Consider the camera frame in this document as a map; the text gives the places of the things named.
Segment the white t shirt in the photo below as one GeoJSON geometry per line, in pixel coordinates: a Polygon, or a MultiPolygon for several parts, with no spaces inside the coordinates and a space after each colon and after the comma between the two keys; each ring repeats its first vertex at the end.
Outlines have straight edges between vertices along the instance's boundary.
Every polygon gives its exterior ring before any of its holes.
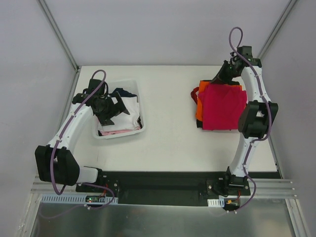
{"type": "Polygon", "coordinates": [[[130,115],[119,114],[111,118],[115,123],[114,125],[101,126],[98,124],[97,130],[101,131],[116,131],[116,130],[136,130],[141,129],[140,119],[140,108],[137,97],[122,97],[124,104],[126,105],[130,115]]]}

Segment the red t shirt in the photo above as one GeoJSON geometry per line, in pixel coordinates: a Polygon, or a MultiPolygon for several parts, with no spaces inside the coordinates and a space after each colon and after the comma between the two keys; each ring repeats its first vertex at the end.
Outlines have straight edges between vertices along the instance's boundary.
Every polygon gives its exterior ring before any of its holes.
{"type": "Polygon", "coordinates": [[[191,98],[196,104],[198,104],[198,92],[199,92],[199,87],[195,87],[190,93],[191,98]]]}

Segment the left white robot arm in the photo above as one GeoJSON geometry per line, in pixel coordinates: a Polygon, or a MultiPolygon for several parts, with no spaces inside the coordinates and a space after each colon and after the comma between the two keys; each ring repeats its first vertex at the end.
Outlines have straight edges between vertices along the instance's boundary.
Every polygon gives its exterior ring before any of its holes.
{"type": "Polygon", "coordinates": [[[38,146],[35,158],[40,180],[73,186],[87,183],[94,192],[104,188],[105,181],[95,167],[80,166],[73,152],[85,125],[96,117],[102,126],[113,125],[113,118],[129,114],[120,94],[108,94],[104,80],[90,79],[88,88],[72,100],[71,110],[57,134],[47,145],[38,146]]]}

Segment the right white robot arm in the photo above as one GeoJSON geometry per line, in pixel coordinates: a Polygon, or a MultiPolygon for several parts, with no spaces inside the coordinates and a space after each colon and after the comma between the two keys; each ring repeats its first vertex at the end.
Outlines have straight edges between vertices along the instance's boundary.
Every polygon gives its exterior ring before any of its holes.
{"type": "Polygon", "coordinates": [[[207,192],[227,197],[249,195],[248,169],[259,142],[266,140],[278,112],[278,104],[271,102],[262,79],[262,63],[252,55],[251,46],[239,46],[224,61],[212,84],[237,85],[241,77],[247,94],[247,104],[238,120],[239,144],[232,163],[225,173],[207,181],[207,192]]]}

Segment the white plastic laundry basket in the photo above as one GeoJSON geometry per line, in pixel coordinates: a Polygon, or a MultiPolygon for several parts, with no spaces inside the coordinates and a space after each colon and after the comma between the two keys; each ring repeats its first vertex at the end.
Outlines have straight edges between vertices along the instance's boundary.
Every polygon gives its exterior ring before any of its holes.
{"type": "MultiPolygon", "coordinates": [[[[145,119],[145,114],[144,114],[143,95],[137,81],[134,79],[121,79],[121,80],[109,82],[108,86],[109,86],[110,92],[113,92],[116,88],[123,88],[124,90],[137,95],[137,100],[138,100],[139,108],[140,108],[139,122],[142,125],[141,130],[144,131],[146,128],[146,119],[145,119]]],[[[100,140],[100,139],[112,139],[112,138],[123,137],[119,135],[100,136],[97,132],[98,124],[100,124],[99,120],[97,118],[94,118],[92,121],[92,134],[94,138],[100,140]]]]}

